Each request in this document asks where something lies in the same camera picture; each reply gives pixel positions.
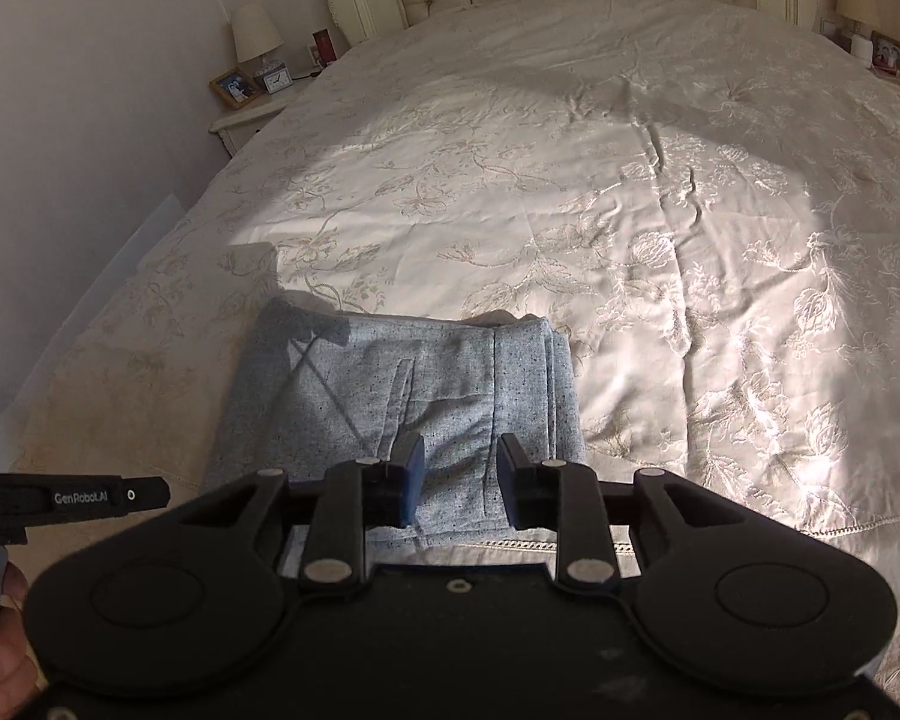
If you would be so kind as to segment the person's left hand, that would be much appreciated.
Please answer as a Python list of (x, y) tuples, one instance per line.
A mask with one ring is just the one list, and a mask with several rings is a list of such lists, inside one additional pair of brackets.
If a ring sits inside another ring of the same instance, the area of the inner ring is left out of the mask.
[(14, 562), (9, 562), (2, 578), (2, 594), (7, 603), (0, 610), (0, 688), (7, 688), (11, 679), (22, 676), (22, 686), (37, 685), (38, 670), (30, 658), (30, 645), (23, 630), (22, 608), (29, 582)]

